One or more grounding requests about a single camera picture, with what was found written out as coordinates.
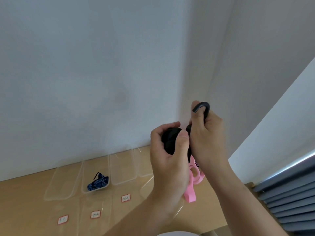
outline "gray curtain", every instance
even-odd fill
[[[315,235],[315,156],[254,188],[286,231]]]

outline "person's left hand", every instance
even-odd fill
[[[164,150],[161,136],[168,128],[179,126],[180,122],[163,124],[151,132],[150,157],[154,175],[151,196],[170,210],[174,210],[189,182],[189,136],[185,130],[178,134],[174,155]]]

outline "sticker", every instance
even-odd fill
[[[68,218],[69,218],[69,215],[64,215],[64,216],[61,216],[60,218],[58,218],[58,225],[59,224],[64,224],[66,222],[68,222]]]
[[[100,210],[92,211],[90,219],[97,219],[100,217]]]
[[[131,200],[130,194],[125,194],[121,197],[121,202]]]

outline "clear plastic container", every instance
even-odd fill
[[[114,187],[112,208],[114,224],[118,223],[143,201],[140,196],[140,188],[141,185],[135,181]]]
[[[82,162],[56,168],[46,189],[44,200],[68,199],[76,193]]]
[[[144,186],[142,186],[142,188],[140,189],[140,195],[144,199],[146,199],[149,196],[149,194],[151,193],[151,191],[153,190],[153,186],[154,186],[154,177],[149,179],[148,182],[145,183]],[[183,208],[183,206],[184,206],[184,200],[183,200],[183,198],[181,198],[180,201],[178,202],[177,207],[176,207],[176,211],[174,213],[174,218],[179,213],[179,211]]]
[[[80,216],[80,236],[102,236],[110,228],[112,191],[92,191],[83,202]]]
[[[152,175],[153,170],[150,161],[150,146],[135,148],[134,155],[138,169],[138,176],[145,177]]]
[[[108,176],[108,184],[102,188],[98,188],[96,190],[104,189],[107,186],[109,186],[111,177],[110,177],[110,171],[109,171],[109,156],[102,156],[99,158],[87,160],[83,162],[83,176],[82,176],[82,185],[81,190],[82,193],[91,193],[96,190],[89,191],[88,190],[88,184],[93,182],[93,179],[97,172],[100,172],[104,176]]]
[[[137,178],[133,150],[109,155],[111,181],[119,185]]]
[[[55,204],[47,221],[47,235],[68,236],[78,235],[79,199],[71,198]]]

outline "hand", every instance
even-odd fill
[[[193,101],[193,109],[199,101]],[[229,163],[225,150],[225,135],[223,120],[213,111],[203,121],[205,107],[196,113],[191,111],[190,147],[192,155],[204,171],[206,168],[211,173],[222,173],[228,169]]]
[[[176,138],[174,155],[170,155],[164,150],[161,136],[168,128],[179,126],[180,122],[163,124],[151,132],[150,157],[154,175],[151,196],[171,211],[175,210],[189,182],[189,137],[187,131],[182,130]]]

